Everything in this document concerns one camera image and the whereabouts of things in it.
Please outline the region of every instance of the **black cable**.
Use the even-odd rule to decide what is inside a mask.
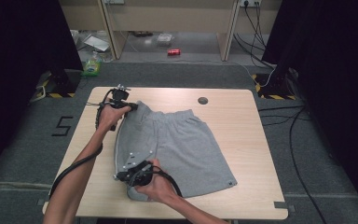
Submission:
[[[238,36],[238,38],[240,39],[240,41],[242,41],[244,44],[249,45],[250,47],[253,46],[252,44],[249,44],[248,42],[246,42],[245,40],[243,40],[239,34],[237,34],[237,36]],[[258,46],[253,46],[253,47],[254,47],[255,49],[260,49],[260,50],[265,51],[265,49],[259,48]]]
[[[292,117],[289,117],[289,116],[283,116],[283,115],[263,115],[263,116],[260,116],[260,118],[292,118]]]
[[[158,168],[158,171],[139,171],[138,173],[136,173],[131,180],[129,181],[129,186],[133,186],[133,181],[138,177],[138,176],[143,176],[143,175],[161,175],[162,177],[168,179],[173,188],[176,191],[176,194],[179,195],[180,197],[183,197],[182,195],[182,191],[179,189],[178,184],[176,183],[176,181],[173,179],[172,176],[168,175],[167,173],[165,173],[161,168],[159,168],[158,166],[152,165],[152,169],[156,167]]]
[[[285,123],[285,122],[287,122],[289,119],[292,119],[292,118],[294,118],[295,116],[297,116],[297,113],[295,113],[295,114],[294,114],[293,116],[291,116],[291,117],[288,117],[288,119],[286,119],[286,120],[284,120],[284,121],[275,122],[275,123],[269,123],[269,124],[263,124],[263,126],[266,127],[266,126],[270,126],[270,125]]]
[[[262,41],[262,37],[261,37],[260,34],[257,32],[257,29],[255,28],[255,25],[253,24],[253,21],[252,21],[251,17],[249,16],[247,7],[245,7],[245,13],[246,13],[246,16],[248,17],[248,20],[249,20],[249,22],[251,23],[251,25],[252,25],[254,31],[255,31],[255,38],[258,40],[258,42],[260,42],[260,44],[262,44],[262,45],[265,47],[265,45],[263,44],[264,41]]]
[[[261,38],[262,45],[264,46],[264,48],[266,48],[267,46],[266,46],[266,43],[264,42],[263,34],[261,32],[261,25],[260,25],[261,8],[260,8],[259,2],[255,2],[255,12],[256,12],[256,16],[257,16],[256,30],[260,31],[260,38]]]
[[[261,67],[261,66],[255,64],[255,61],[254,61],[255,55],[253,54],[253,48],[254,48],[254,46],[255,46],[255,36],[254,36],[254,40],[253,40],[252,46],[251,46],[251,60],[252,60],[252,63],[253,63],[256,67]]]
[[[95,118],[95,128],[97,129],[98,126],[100,125],[100,115],[101,115],[101,112],[103,111],[103,107],[104,105],[107,105],[108,103],[106,102],[106,99],[107,99],[107,96],[109,95],[110,92],[113,92],[113,89],[112,90],[109,90],[106,95],[104,96],[103,100],[99,103],[99,107],[97,109],[97,116]]]
[[[310,200],[312,201],[312,204],[313,206],[315,207],[316,211],[318,212],[320,218],[322,219],[322,222],[325,224],[326,223],[326,220],[324,219],[324,216],[321,212],[321,210],[319,209],[318,205],[316,204],[316,202],[313,200],[312,196],[310,196],[310,192],[308,191],[308,188],[307,186],[305,185],[301,175],[300,175],[300,172],[298,171],[298,167],[297,167],[297,164],[296,164],[296,159],[295,159],[295,154],[294,154],[294,151],[293,151],[293,142],[292,142],[292,133],[293,133],[293,127],[295,126],[295,123],[296,123],[296,120],[298,118],[298,116],[301,114],[301,112],[305,109],[305,106],[296,114],[295,116],[295,119],[293,120],[292,122],[292,125],[290,126],[290,132],[289,132],[289,146],[290,146],[290,153],[292,155],[292,160],[293,160],[293,165],[295,167],[295,170],[296,170],[296,174],[297,174],[297,177],[301,183],[301,185],[303,186],[304,190],[306,191],[308,197],[310,198]]]
[[[60,184],[60,182],[63,180],[63,178],[68,175],[70,172],[72,172],[73,170],[75,170],[75,168],[77,168],[78,166],[80,166],[81,164],[84,164],[85,162],[88,162],[94,158],[96,158],[98,155],[101,154],[101,152],[103,151],[103,144],[101,144],[101,146],[98,148],[97,151],[95,151],[94,153],[92,153],[91,155],[89,155],[88,157],[77,161],[75,163],[73,163],[72,165],[70,165],[68,168],[66,168],[64,171],[62,171],[60,173],[60,175],[56,178],[56,180],[54,181],[53,186],[51,187],[51,191],[49,194],[49,198],[51,199],[51,197],[54,194],[55,189],[57,188],[57,186]]]
[[[251,57],[255,57],[252,52],[250,52],[246,47],[244,47],[244,46],[240,43],[240,41],[237,39],[237,37],[236,37],[235,35],[234,35],[234,39],[237,41],[238,45],[240,45],[240,47],[243,49],[243,51],[245,51],[245,52],[247,52],[248,54],[250,54]],[[258,62],[264,64],[266,67],[273,69],[273,67],[272,67],[271,65],[269,65],[269,64],[267,64],[267,63],[261,61],[261,60],[258,59],[257,57],[255,57],[255,59],[256,59]]]
[[[304,107],[304,106],[303,105],[282,106],[282,107],[258,109],[257,111],[261,112],[261,111],[268,111],[268,110],[293,109],[293,108],[300,108],[300,107]]]

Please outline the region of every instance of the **black curtain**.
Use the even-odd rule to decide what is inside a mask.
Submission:
[[[312,115],[358,191],[358,4],[283,0],[263,59],[297,70]]]
[[[40,76],[81,70],[57,0],[0,0],[0,154],[16,132]]]

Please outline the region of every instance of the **human arm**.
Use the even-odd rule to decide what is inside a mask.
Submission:
[[[157,159],[152,160],[153,165],[160,167]],[[200,210],[198,207],[189,203],[186,199],[178,196],[172,184],[161,175],[154,174],[151,182],[146,186],[136,186],[135,189],[149,197],[149,200],[164,203],[176,210],[194,224],[200,223],[226,223],[222,219]]]
[[[95,153],[101,146],[104,137],[113,125],[129,112],[129,106],[114,109],[106,105],[100,115],[99,126],[89,142],[76,157],[74,162],[80,161]],[[51,196],[43,223],[73,223],[77,208],[83,197],[84,190],[94,167],[95,158],[78,166],[60,182]]]

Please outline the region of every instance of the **fabric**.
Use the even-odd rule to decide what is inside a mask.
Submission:
[[[192,110],[164,114],[142,102],[137,104],[138,110],[130,112],[117,131],[117,172],[124,171],[130,153],[148,152],[147,159],[159,159],[185,198],[237,185],[211,130]],[[131,187],[128,195],[133,200],[147,200]]]

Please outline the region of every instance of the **shorts waistband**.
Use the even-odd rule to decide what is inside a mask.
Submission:
[[[138,109],[136,111],[130,112],[132,120],[142,122],[144,119],[152,119],[157,121],[174,121],[174,120],[185,120],[189,118],[194,118],[193,111],[191,109],[184,111],[176,111],[173,113],[163,113],[152,111],[149,106],[145,105],[142,101],[136,103]]]

